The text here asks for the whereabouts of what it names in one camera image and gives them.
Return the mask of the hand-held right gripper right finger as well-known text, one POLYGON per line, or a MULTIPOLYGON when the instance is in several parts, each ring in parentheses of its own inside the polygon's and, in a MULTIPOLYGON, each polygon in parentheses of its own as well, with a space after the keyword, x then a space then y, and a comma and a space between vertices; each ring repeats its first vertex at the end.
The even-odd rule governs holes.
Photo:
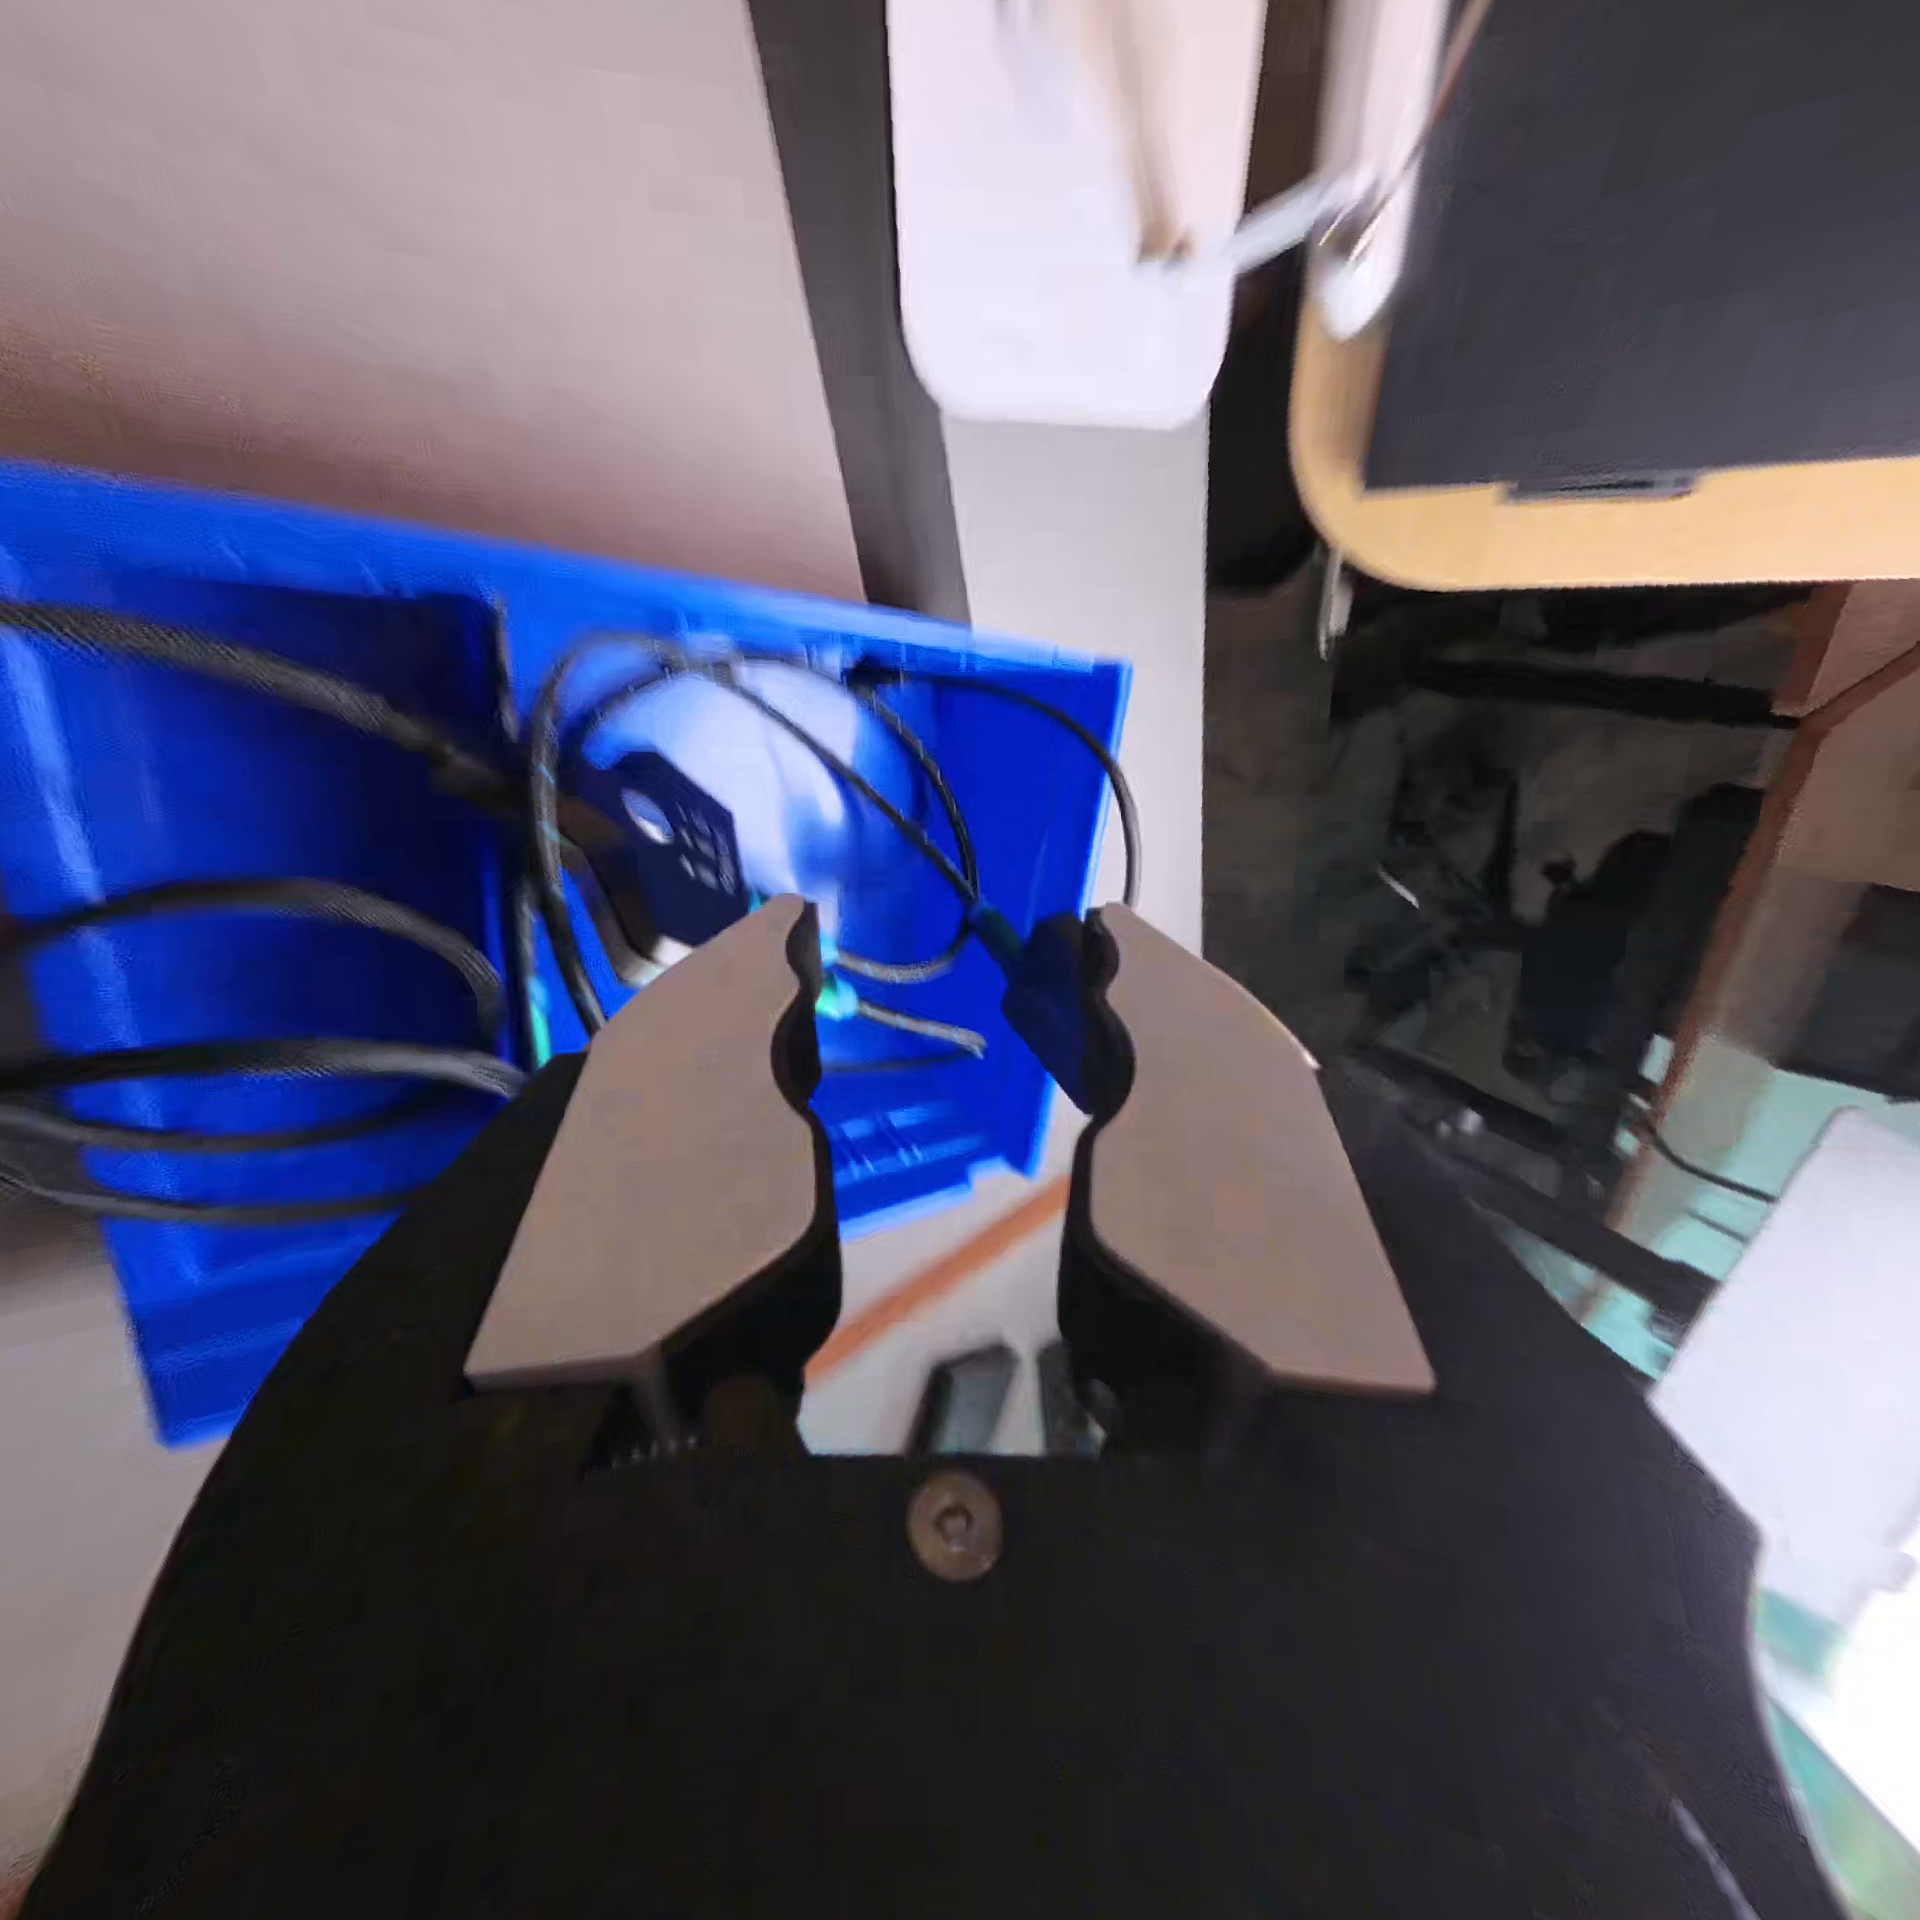
POLYGON ((1100 1049, 1067 1220, 1092 1262, 1280 1384, 1432 1396, 1312 1052, 1130 906, 1087 911, 1082 952, 1100 1049))

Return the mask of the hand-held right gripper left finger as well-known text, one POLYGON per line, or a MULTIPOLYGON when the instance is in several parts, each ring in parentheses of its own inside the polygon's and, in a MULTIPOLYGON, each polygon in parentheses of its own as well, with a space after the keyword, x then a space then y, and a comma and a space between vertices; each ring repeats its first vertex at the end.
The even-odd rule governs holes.
POLYGON ((796 1437, 842 1310, 815 908, 779 894, 589 1039, 464 1360, 607 1386, 645 1437, 796 1437))

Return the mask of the braided hdmi cable green plug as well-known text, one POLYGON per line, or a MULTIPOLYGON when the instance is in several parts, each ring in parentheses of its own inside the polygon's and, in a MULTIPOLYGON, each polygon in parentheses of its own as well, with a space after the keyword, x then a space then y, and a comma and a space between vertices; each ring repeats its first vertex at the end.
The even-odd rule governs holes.
POLYGON ((869 996, 861 996, 849 977, 835 972, 832 972, 821 985, 814 1010, 818 1018, 832 1023, 857 1023, 893 1037, 903 1037, 917 1045, 917 1052, 908 1055, 910 1060, 979 1060, 987 1053, 986 1037, 969 1026, 930 1019, 876 1002, 869 996))
POLYGON ((633 711, 675 711, 667 766, 719 804, 749 894, 794 891, 821 910, 828 969, 888 988, 950 973, 974 941, 1017 947, 982 890, 979 860, 946 772, 889 703, 893 677, 835 674, 797 653, 686 648, 640 632, 589 634, 539 679, 523 730, 528 774, 547 811, 587 774, 612 774, 593 740, 629 747, 633 711), (955 899, 946 943, 913 956, 852 945, 908 870, 955 899))

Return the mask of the black usb adapter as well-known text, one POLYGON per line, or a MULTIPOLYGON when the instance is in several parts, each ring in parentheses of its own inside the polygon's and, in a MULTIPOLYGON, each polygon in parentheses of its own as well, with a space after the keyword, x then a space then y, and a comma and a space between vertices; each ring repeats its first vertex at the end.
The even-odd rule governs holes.
POLYGON ((1117 947, 1100 911, 1050 916, 1021 943, 999 1003, 1055 1089, 1095 1123, 1120 1110, 1136 1069, 1109 1003, 1115 973, 1117 947))

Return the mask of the silver hub adapter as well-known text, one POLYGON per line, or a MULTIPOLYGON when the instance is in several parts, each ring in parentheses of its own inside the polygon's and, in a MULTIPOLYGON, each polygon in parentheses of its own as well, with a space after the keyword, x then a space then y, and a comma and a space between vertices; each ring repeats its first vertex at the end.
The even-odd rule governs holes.
POLYGON ((733 814, 663 753, 576 758, 562 827, 614 976, 637 988, 756 908, 733 814))

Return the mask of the blue plastic bin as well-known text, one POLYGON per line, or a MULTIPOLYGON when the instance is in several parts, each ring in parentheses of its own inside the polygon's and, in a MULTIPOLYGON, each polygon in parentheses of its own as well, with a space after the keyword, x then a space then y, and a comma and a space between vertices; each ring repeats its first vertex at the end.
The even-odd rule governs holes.
MULTIPOLYGON (((3 466, 3 1174, 102 1221, 159 1444, 215 1442, 398 1204, 641 988, 614 972, 523 730, 591 634, 885 670, 1017 940, 1089 898, 1131 670, 826 595, 3 466)), ((846 1233, 1033 1174, 1058 1093, 1008 947, 818 1018, 846 1233)), ((940 950, 926 870, 849 935, 940 950)))

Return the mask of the black rectangular box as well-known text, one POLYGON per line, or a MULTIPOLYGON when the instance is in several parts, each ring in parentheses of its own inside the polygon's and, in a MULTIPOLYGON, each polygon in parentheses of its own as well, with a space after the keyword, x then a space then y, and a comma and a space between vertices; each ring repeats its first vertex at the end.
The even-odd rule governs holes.
POLYGON ((1019 1376, 1017 1351, 1002 1340, 936 1360, 908 1421, 905 1457, 978 1457, 995 1451, 1019 1376))

